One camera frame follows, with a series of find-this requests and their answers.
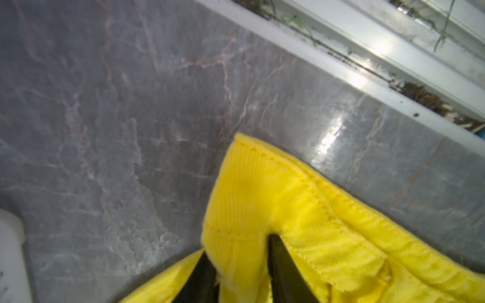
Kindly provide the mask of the yellow trousers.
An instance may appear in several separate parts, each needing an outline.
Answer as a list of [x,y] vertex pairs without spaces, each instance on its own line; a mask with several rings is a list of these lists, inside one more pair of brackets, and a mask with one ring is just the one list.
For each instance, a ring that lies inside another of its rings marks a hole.
[[237,134],[203,221],[202,248],[276,234],[318,302],[483,302],[484,276],[428,246],[290,154]]

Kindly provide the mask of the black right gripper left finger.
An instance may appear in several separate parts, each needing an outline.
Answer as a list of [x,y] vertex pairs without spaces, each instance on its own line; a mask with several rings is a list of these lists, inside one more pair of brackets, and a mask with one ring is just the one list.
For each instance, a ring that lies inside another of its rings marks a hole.
[[203,253],[187,282],[175,296],[173,303],[217,303],[220,285],[216,281],[217,272]]

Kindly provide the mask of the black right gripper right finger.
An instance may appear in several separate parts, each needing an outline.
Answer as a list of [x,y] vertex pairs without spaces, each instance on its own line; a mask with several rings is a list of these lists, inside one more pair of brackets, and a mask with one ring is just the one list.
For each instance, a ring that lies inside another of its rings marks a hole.
[[276,234],[268,238],[268,270],[273,302],[318,302],[303,279],[282,239]]

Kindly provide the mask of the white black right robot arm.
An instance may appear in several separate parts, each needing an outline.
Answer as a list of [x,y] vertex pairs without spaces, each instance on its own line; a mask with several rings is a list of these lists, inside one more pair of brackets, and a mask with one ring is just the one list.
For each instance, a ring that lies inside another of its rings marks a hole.
[[[1,302],[32,302],[22,221],[1,211]],[[206,247],[137,288],[123,302],[318,302],[296,260],[276,234],[256,246],[234,239],[227,252]]]

